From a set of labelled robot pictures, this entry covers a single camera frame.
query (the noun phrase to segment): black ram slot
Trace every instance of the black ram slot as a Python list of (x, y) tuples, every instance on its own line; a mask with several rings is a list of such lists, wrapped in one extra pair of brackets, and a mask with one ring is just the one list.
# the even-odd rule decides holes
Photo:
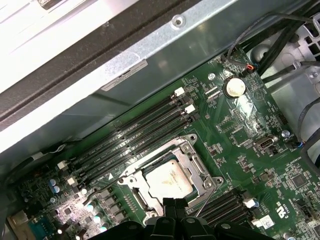
[[(148, 132), (145, 135), (141, 135), (139, 137), (137, 137), (136, 139), (134, 139), (132, 142), (129, 142), (128, 144), (126, 144), (125, 146), (121, 147), (120, 149), (118, 149), (116, 152), (112, 153), (110, 156), (105, 156), (104, 158), (100, 159), (96, 164), (94, 164), (93, 166), (91, 166), (89, 169), (85, 169), (85, 174), (89, 175), (90, 173), (94, 172), (97, 170), (97, 168), (102, 167), (103, 165), (106, 164), (106, 161), (110, 160), (111, 158), (116, 157), (117, 155), (120, 155), (128, 146), (129, 147), (133, 147), (136, 144), (138, 144), (139, 142), (142, 141), (148, 141), (147, 138), (153, 136), (155, 133), (157, 133), (158, 131), (160, 131), (163, 127), (167, 126), (168, 124), (172, 123), (173, 121), (177, 120), (178, 117), (180, 117), (181, 114), (180, 112), (176, 112), (175, 114), (173, 114), (172, 116), (170, 116), (170, 118), (168, 118), (166, 121), (163, 121), (160, 125), (158, 125), (155, 129), (153, 129), (153, 131)], [(105, 154), (104, 152), (101, 153), (100, 155), (98, 155), (97, 157), (102, 157), (103, 154)]]
[(178, 124), (177, 126), (174, 127), (174, 129), (169, 129), (166, 132), (162, 133), (160, 136), (158, 136), (157, 138), (153, 139), (152, 141), (148, 142), (148, 146), (142, 146), (141, 148), (136, 150), (136, 153), (128, 153), (127, 155), (125, 155), (124, 157), (120, 158), (119, 160), (115, 161), (113, 164), (110, 164), (109, 166), (107, 166), (107, 168), (103, 168), (101, 171), (99, 171), (95, 176), (91, 177), (90, 179), (86, 180), (85, 183), (89, 184), (97, 179), (99, 179), (100, 177), (106, 175), (110, 170), (119, 167), (121, 164), (123, 164), (124, 162), (126, 162), (128, 160), (128, 156), (130, 157), (129, 159), (131, 159), (134, 155), (139, 155), (142, 152), (146, 151), (149, 146), (151, 146), (152, 144), (160, 141), (161, 139), (167, 137), (169, 134), (172, 134), (174, 131), (176, 131), (177, 129), (181, 129), (184, 126), (188, 125), (188, 121), (184, 121), (180, 124)]
[(103, 139), (98, 141), (96, 144), (94, 144), (93, 146), (90, 146), (89, 149), (87, 148), (85, 152), (82, 152), (81, 155), (77, 157), (77, 159), (85, 158), (92, 151), (94, 151), (95, 149), (97, 149), (101, 145), (104, 145), (106, 142), (108, 142), (108, 139), (116, 136), (117, 134), (121, 133), (123, 130), (126, 130), (126, 129), (132, 127), (137, 122), (148, 118), (152, 113), (162, 109), (164, 106), (169, 104), (171, 101), (172, 101), (172, 99), (170, 97), (167, 97), (164, 100), (158, 102), (156, 105), (153, 105), (152, 107), (148, 108), (145, 112), (143, 112), (139, 116), (135, 117), (134, 119), (132, 119), (129, 122), (127, 122), (124, 125), (122, 125), (120, 129), (117, 129), (117, 130), (111, 132), (110, 134), (105, 136)]
[[(177, 111), (177, 107), (173, 106), (169, 109), (166, 110), (167, 113), (163, 114), (163, 112), (160, 112), (160, 114), (163, 114), (162, 116), (159, 116), (159, 114), (157, 114), (155, 117), (153, 117), (152, 119), (150, 119), (147, 123), (142, 124), (141, 126), (139, 126), (138, 128), (134, 129), (133, 131), (129, 132), (128, 135), (123, 135), (120, 139), (110, 142), (109, 144), (106, 144), (105, 146), (103, 146), (101, 149), (99, 149), (98, 151), (96, 151), (95, 153), (93, 153), (92, 155), (90, 155), (88, 158), (83, 159), (81, 162), (77, 163), (77, 165), (75, 166), (75, 169), (79, 169), (83, 167), (83, 162), (85, 162), (84, 164), (89, 165), (92, 162), (99, 163), (101, 162), (101, 160), (103, 160), (104, 158), (108, 157), (108, 158), (112, 158), (115, 155), (111, 154), (112, 152), (109, 152), (111, 155), (107, 156), (106, 154), (106, 150), (108, 149), (112, 149), (114, 147), (116, 147), (117, 145), (120, 145), (121, 143), (123, 143), (124, 141), (128, 141), (131, 138), (133, 138), (135, 135), (139, 134), (143, 134), (143, 132), (145, 130), (148, 130), (148, 128), (152, 125), (154, 125), (155, 123), (159, 122), (159, 121), (163, 121), (164, 119), (170, 117), (170, 115), (174, 114), (175, 111)], [(144, 136), (141, 135), (139, 137), (137, 137), (136, 139), (141, 139)], [(122, 152), (123, 149), (125, 149), (126, 146), (122, 147), (121, 149), (118, 149), (120, 151), (118, 152)]]
[(230, 221), (242, 224), (253, 215), (243, 203), (241, 192), (237, 189), (210, 201), (202, 210), (199, 217), (205, 219), (210, 227), (214, 227), (220, 221)]

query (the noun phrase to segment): electronic component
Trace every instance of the electronic component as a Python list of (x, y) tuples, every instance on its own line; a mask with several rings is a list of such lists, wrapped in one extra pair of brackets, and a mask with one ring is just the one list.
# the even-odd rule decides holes
[(296, 238), (292, 236), (291, 233), (288, 233), (288, 232), (285, 232), (282, 236), (283, 236), (283, 239), (285, 240), (296, 240)]
[(114, 216), (114, 219), (117, 222), (121, 222), (123, 219), (125, 219), (125, 215), (122, 212), (119, 212), (117, 215)]
[(318, 237), (320, 237), (320, 225), (315, 226), (315, 227), (313, 228), (313, 230), (316, 232), (316, 234), (318, 235)]
[(115, 214), (120, 211), (120, 207), (118, 205), (114, 205), (110, 208), (110, 213)]
[(72, 211), (70, 210), (70, 208), (66, 208), (66, 209), (64, 210), (64, 213), (65, 213), (66, 215), (69, 215), (69, 214), (72, 213)]
[(102, 218), (104, 217), (104, 214), (102, 212), (98, 212), (94, 218), (93, 218), (93, 221), (98, 224), (101, 222)]
[(91, 217), (87, 216), (84, 220), (87, 224), (91, 223), (92, 222), (92, 219)]
[[(210, 200), (199, 214), (200, 218), (204, 218), (208, 225), (213, 228), (218, 222), (223, 219), (228, 219), (230, 222), (243, 224), (251, 220), (251, 210), (243, 204), (246, 192), (241, 192), (238, 189), (233, 189), (213, 200)], [(189, 216), (195, 216), (196, 209)]]
[(304, 221), (309, 223), (315, 219), (318, 219), (318, 215), (312, 206), (308, 205), (304, 200), (297, 200), (295, 202), (296, 207), (300, 210), (300, 213), (304, 217)]
[(159, 216), (163, 216), (163, 198), (184, 198), (191, 195), (195, 188), (189, 201), (189, 207), (193, 207), (223, 182), (221, 177), (210, 177), (193, 147), (196, 141), (195, 134), (168, 141), (127, 167), (118, 184), (128, 185), (141, 207), (154, 209)]
[(255, 198), (249, 198), (249, 199), (244, 199), (243, 204), (248, 208), (258, 208), (259, 207), (259, 202)]
[(81, 230), (79, 231), (79, 233), (75, 236), (75, 239), (76, 239), (76, 240), (82, 240), (83, 237), (85, 236), (86, 232), (87, 232), (86, 229), (81, 229)]
[(297, 188), (300, 188), (307, 183), (307, 180), (302, 174), (299, 174), (298, 176), (292, 178), (292, 182)]
[(223, 85), (223, 92), (228, 98), (239, 98), (245, 94), (246, 84), (240, 78), (234, 77), (227, 79)]
[(61, 227), (58, 228), (57, 233), (63, 234), (66, 232), (66, 230), (70, 227), (68, 223), (63, 224)]
[(87, 206), (86, 206), (86, 209), (89, 211), (89, 212), (93, 212), (94, 209), (96, 208), (97, 204), (95, 201), (92, 201), (90, 202)]
[(259, 149), (265, 150), (265, 149), (273, 146), (278, 140), (279, 140), (279, 138), (277, 136), (268, 135), (268, 136), (265, 136), (265, 137), (258, 139), (253, 144), (255, 146), (257, 146)]

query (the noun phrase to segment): white label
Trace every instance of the white label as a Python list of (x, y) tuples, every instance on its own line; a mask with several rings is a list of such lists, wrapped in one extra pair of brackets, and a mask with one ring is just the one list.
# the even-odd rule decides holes
[(263, 218), (260, 218), (260, 222), (264, 229), (268, 229), (275, 225), (274, 221), (272, 221), (271, 217), (269, 215), (264, 216)]
[(113, 87), (115, 87), (118, 84), (122, 83), (124, 80), (126, 80), (127, 78), (129, 78), (133, 74), (137, 73), (141, 69), (145, 68), (146, 66), (148, 66), (147, 61), (146, 60), (142, 60), (141, 62), (139, 62), (136, 65), (134, 65), (133, 67), (131, 67), (124, 74), (118, 76), (117, 78), (113, 79), (112, 81), (110, 81), (109, 83), (104, 85), (101, 88), (101, 90), (106, 91), (106, 92), (109, 91), (110, 89), (112, 89)]

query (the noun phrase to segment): ram slot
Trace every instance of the ram slot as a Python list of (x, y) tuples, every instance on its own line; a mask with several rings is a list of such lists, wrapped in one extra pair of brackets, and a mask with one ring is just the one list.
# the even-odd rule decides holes
[(178, 125), (176, 125), (174, 128), (170, 128), (167, 131), (163, 132), (161, 135), (159, 135), (159, 136), (157, 136), (155, 138), (151, 138), (152, 140), (147, 143), (147, 146), (142, 146), (142, 147), (136, 149), (134, 154), (132, 152), (130, 152), (127, 155), (125, 155), (124, 157), (120, 158), (119, 160), (116, 160), (115, 162), (111, 163), (109, 166), (107, 166), (107, 168), (103, 168), (102, 170), (97, 172), (94, 176), (92, 176), (89, 179), (87, 179), (85, 181), (85, 184), (86, 185), (90, 184), (93, 181), (103, 177), (110, 170), (115, 169), (115, 168), (119, 167), (120, 165), (122, 165), (123, 163), (127, 162), (128, 160), (132, 159), (134, 157), (134, 155), (139, 155), (139, 154), (142, 154), (145, 151), (151, 150), (152, 149), (152, 147), (151, 147), (152, 144), (155, 144), (156, 142), (159, 142), (159, 141), (167, 138), (168, 135), (172, 135), (177, 130), (180, 130), (180, 129), (186, 127), (188, 124), (189, 124), (189, 121), (183, 121), (183, 122), (179, 123)]
[(173, 121), (177, 120), (178, 117), (180, 117), (181, 114), (180, 112), (176, 112), (175, 114), (171, 115), (169, 118), (167, 118), (165, 121), (162, 121), (159, 123), (159, 125), (157, 127), (155, 127), (154, 129), (152, 129), (152, 131), (144, 134), (144, 135), (140, 135), (139, 137), (135, 138), (132, 142), (127, 143), (125, 146), (117, 149), (116, 152), (112, 152), (111, 154), (107, 154), (107, 153), (101, 153), (100, 155), (97, 156), (98, 161), (90, 166), (89, 168), (85, 169), (84, 172), (82, 172), (80, 174), (80, 176), (86, 174), (89, 175), (92, 172), (94, 172), (97, 168), (102, 167), (103, 165), (106, 164), (106, 161), (122, 154), (123, 152), (125, 152), (125, 149), (130, 148), (135, 146), (136, 144), (138, 144), (141, 141), (148, 141), (151, 136), (153, 136), (155, 133), (158, 133), (159, 131), (161, 131), (161, 129), (167, 125), (169, 125), (170, 123), (172, 123)]
[(178, 117), (180, 116), (180, 112), (177, 112), (178, 109), (173, 106), (170, 109), (167, 110), (166, 113), (164, 113), (162, 116), (156, 115), (154, 118), (152, 118), (150, 121), (148, 121), (147, 123), (144, 123), (141, 125), (141, 127), (135, 129), (134, 131), (130, 132), (128, 135), (124, 135), (121, 137), (121, 139), (118, 139), (114, 142), (111, 142), (110, 144), (105, 145), (103, 148), (101, 148), (99, 151), (96, 151), (96, 153), (92, 154), (89, 158), (85, 159), (85, 162), (83, 164), (77, 164), (75, 166), (76, 169), (79, 169), (81, 167), (85, 167), (86, 165), (92, 164), (92, 162), (95, 163), (95, 165), (91, 166), (90, 169), (95, 168), (97, 163), (100, 163), (101, 161), (103, 161), (105, 158), (112, 158), (114, 157), (116, 154), (121, 153), (126, 146), (120, 148), (120, 149), (116, 149), (115, 151), (117, 151), (117, 153), (113, 153), (112, 151), (108, 151), (108, 150), (112, 150), (114, 149), (116, 146), (123, 144), (124, 142), (127, 142), (126, 145), (128, 144), (133, 144), (131, 141), (140, 141), (141, 138), (144, 137), (144, 132), (146, 130), (148, 130), (152, 125), (156, 124), (156, 123), (161, 123), (162, 121), (166, 120), (167, 118), (172, 118), (172, 117)]
[(130, 120), (129, 122), (125, 123), (120, 127), (120, 129), (117, 129), (107, 136), (105, 136), (103, 139), (98, 141), (96, 144), (93, 146), (90, 146), (87, 148), (84, 152), (81, 153), (76, 158), (76, 161), (81, 160), (83, 158), (86, 158), (88, 155), (90, 156), (91, 154), (94, 154), (96, 151), (99, 150), (99, 148), (103, 147), (105, 144), (109, 142), (109, 139), (114, 138), (116, 135), (118, 135), (121, 132), (125, 132), (129, 129), (132, 129), (137, 123), (143, 121), (144, 119), (150, 117), (152, 114), (160, 111), (163, 109), (165, 106), (169, 105), (173, 100), (170, 97), (165, 98), (164, 100), (158, 102), (156, 105), (153, 105), (152, 107), (148, 108), (146, 111), (144, 111), (142, 114), (139, 116), (135, 117), (134, 119)]

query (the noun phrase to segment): green circuit board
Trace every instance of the green circuit board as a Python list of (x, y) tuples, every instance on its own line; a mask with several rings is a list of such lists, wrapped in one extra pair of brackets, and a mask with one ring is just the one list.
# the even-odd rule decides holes
[[(248, 61), (242, 50), (233, 57)], [(227, 96), (225, 85), (233, 78), (245, 83), (245, 93), (240, 97)], [(162, 103), (168, 96), (171, 101), (173, 93), (181, 88), (184, 93), (177, 99), (184, 99), (178, 106)], [(181, 111), (190, 104), (195, 107), (194, 115), (181, 117)], [(162, 110), (153, 113), (153, 106)], [(29, 210), (35, 205), (40, 209), (27, 214), (28, 218), (46, 218), (46, 225), (51, 224), (46, 239), (56, 239), (59, 225), (67, 221), (77, 225), (66, 230), (65, 239), (73, 239), (81, 229), (86, 229), (84, 239), (93, 237), (103, 224), (92, 221), (96, 213), (81, 208), (87, 197), (104, 189), (146, 154), (175, 137), (189, 134), (197, 136), (193, 147), (210, 175), (224, 179), (212, 196), (213, 201), (234, 189), (247, 191), (258, 202), (258, 206), (247, 209), (247, 227), (277, 240), (284, 239), (284, 233), (297, 240), (320, 238), (319, 178), (301, 159), (296, 137), (260, 77), (224, 61), (223, 55), (191, 71), (26, 176), (18, 191), (22, 198), (29, 198)], [(67, 166), (64, 169), (57, 167), (61, 161)], [(70, 178), (77, 179), (77, 187), (68, 184)], [(59, 179), (59, 193), (48, 185), (50, 179)], [(110, 197), (106, 196), (112, 196), (111, 205), (117, 206), (116, 211), (108, 205)], [(143, 223), (146, 217), (129, 187), (117, 182), (92, 200), (97, 202), (109, 227), (126, 220)], [(200, 206), (188, 209), (188, 214), (192, 215)], [(45, 239), (43, 234), (36, 239)]]

